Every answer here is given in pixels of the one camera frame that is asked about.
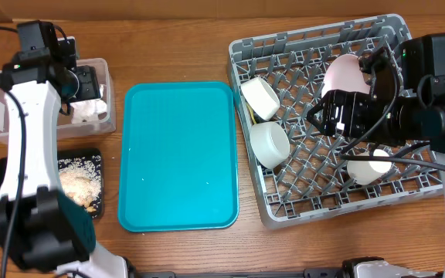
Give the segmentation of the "white napkin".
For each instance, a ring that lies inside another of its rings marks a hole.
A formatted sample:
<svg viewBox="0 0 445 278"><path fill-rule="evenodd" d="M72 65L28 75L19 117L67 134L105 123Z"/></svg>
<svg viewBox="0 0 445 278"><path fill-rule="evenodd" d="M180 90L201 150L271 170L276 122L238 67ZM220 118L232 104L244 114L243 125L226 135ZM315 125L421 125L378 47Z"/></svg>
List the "white napkin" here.
<svg viewBox="0 0 445 278"><path fill-rule="evenodd" d="M103 96L104 85L100 85L100 97ZM99 116L107 112L107 103L101 98L71 103L73 108L72 124L99 120Z"/></svg>

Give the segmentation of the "grey bowl with peanuts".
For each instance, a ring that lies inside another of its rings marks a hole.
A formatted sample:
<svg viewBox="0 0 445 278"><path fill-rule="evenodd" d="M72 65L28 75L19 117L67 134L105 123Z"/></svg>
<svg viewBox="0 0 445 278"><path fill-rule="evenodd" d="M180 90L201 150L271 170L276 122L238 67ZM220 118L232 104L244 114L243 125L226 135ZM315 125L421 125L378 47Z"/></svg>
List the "grey bowl with peanuts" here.
<svg viewBox="0 0 445 278"><path fill-rule="evenodd" d="M290 154L290 142L285 130L276 122L254 124L250 129L250 146L256 159L273 169Z"/></svg>

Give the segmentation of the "white paper cup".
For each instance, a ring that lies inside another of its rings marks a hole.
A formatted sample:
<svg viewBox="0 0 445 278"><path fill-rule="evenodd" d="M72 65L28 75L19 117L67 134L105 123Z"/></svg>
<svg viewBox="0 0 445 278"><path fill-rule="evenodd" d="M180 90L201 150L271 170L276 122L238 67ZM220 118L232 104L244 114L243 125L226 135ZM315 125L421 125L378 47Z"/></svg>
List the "white paper cup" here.
<svg viewBox="0 0 445 278"><path fill-rule="evenodd" d="M347 172L359 185L369 185L390 170L388 161L348 161Z"/></svg>

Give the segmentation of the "white bowl with peanuts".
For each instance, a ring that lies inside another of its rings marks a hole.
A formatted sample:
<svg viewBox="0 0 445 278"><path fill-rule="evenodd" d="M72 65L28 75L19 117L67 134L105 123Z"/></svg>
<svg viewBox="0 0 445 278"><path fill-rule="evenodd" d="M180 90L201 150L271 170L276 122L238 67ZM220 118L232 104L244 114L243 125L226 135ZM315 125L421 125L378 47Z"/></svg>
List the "white bowl with peanuts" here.
<svg viewBox="0 0 445 278"><path fill-rule="evenodd" d="M246 102L263 120L270 120L280 108L280 100L273 88L259 76L243 83L241 91Z"/></svg>

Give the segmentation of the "yellow plastic spoon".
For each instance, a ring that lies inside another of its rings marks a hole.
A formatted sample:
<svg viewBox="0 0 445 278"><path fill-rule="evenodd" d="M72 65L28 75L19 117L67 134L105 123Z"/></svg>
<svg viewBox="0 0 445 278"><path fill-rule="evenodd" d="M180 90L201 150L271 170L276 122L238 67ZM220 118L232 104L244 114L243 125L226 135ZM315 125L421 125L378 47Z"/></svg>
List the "yellow plastic spoon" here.
<svg viewBox="0 0 445 278"><path fill-rule="evenodd" d="M256 124L256 120L255 120L255 115L254 115L254 112L253 112L253 108L247 103L246 104L246 107L247 107L247 110L249 111L249 115L250 115L250 119L251 119L251 121L252 121L252 124Z"/></svg>

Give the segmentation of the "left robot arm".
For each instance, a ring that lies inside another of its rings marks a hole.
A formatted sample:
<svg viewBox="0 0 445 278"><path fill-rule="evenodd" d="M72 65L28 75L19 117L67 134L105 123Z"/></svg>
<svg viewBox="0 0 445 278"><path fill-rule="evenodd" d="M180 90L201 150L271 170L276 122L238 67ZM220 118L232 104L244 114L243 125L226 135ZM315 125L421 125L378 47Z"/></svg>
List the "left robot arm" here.
<svg viewBox="0 0 445 278"><path fill-rule="evenodd" d="M45 21L15 27L20 50L0 73L8 106L8 156L0 187L2 265L56 276L135 277L96 239L89 213L62 190L57 121L72 103L100 97L97 74L76 63L76 43Z"/></svg>

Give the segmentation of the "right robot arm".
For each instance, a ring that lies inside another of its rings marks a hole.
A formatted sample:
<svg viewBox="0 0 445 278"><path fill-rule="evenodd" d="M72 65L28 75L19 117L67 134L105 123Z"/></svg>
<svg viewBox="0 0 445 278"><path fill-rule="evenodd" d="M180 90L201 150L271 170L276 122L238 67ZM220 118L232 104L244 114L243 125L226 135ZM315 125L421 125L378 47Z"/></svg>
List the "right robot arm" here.
<svg viewBox="0 0 445 278"><path fill-rule="evenodd" d="M362 184L371 181L369 162L412 165L409 154L428 147L445 198L445 33L406 40L397 52L339 56L307 120L323 135L349 139L340 156L358 165L353 178Z"/></svg>

